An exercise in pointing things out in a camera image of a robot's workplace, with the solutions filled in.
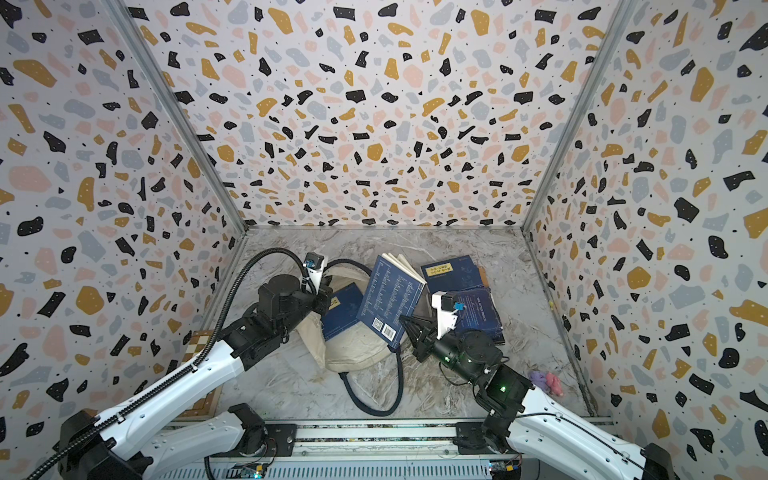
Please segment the navy book with barcode back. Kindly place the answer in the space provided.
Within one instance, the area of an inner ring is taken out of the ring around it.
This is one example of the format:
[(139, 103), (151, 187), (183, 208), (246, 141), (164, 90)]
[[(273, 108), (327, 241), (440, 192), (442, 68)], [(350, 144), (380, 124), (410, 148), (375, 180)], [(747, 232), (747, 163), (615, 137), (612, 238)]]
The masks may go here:
[(391, 350), (398, 350), (405, 334), (400, 317), (414, 313), (425, 286), (425, 279), (403, 255), (381, 254), (369, 275), (356, 319)]

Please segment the cream canvas tote bag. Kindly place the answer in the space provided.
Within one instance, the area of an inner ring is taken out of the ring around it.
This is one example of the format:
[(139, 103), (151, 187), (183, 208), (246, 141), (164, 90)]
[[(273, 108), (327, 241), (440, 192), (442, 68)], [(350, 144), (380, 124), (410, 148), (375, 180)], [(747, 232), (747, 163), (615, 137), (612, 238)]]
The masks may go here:
[[(344, 286), (356, 283), (364, 294), (371, 273), (369, 267), (358, 261), (336, 259), (326, 267), (321, 284), (329, 286), (334, 295)], [(325, 341), (322, 334), (322, 318), (312, 311), (297, 326), (297, 332), (319, 367), (339, 375), (353, 404), (362, 412), (375, 417), (394, 414), (402, 401), (405, 386), (401, 351), (391, 350), (385, 341), (358, 320), (351, 328), (330, 341)], [(349, 374), (372, 367), (390, 354), (396, 359), (396, 396), (391, 406), (376, 408), (357, 396)]]

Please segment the dark blue Little Prince book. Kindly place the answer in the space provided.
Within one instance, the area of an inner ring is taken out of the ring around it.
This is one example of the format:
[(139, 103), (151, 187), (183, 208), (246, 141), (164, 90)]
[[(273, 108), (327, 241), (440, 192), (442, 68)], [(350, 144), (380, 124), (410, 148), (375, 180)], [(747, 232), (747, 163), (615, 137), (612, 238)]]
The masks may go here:
[(451, 291), (449, 295), (464, 308), (457, 313), (454, 330), (457, 333), (482, 331), (496, 345), (505, 343), (503, 326), (494, 305), (491, 290), (486, 287), (463, 291)]

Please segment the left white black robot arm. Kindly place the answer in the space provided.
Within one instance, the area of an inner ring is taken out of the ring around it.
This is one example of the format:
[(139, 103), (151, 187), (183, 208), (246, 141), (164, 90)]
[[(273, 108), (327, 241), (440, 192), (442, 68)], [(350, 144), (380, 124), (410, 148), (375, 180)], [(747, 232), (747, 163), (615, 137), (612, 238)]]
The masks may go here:
[(79, 412), (61, 428), (56, 460), (64, 479), (155, 479), (205, 457), (255, 452), (266, 428), (240, 404), (202, 424), (170, 433), (164, 427), (197, 400), (238, 377), (285, 344), (311, 313), (325, 313), (333, 295), (327, 282), (306, 293), (297, 277), (276, 275), (258, 300), (226, 326), (208, 354), (200, 353), (136, 395), (96, 416)]

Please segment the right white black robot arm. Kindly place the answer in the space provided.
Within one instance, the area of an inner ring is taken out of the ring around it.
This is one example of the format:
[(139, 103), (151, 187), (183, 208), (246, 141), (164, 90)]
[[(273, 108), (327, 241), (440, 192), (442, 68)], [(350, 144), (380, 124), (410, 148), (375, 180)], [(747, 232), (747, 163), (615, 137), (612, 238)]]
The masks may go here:
[(487, 416), (482, 446), (535, 457), (574, 479), (674, 479), (671, 455), (650, 443), (640, 447), (574, 414), (524, 375), (483, 331), (438, 334), (437, 323), (401, 316), (422, 362), (430, 357), (473, 387)]

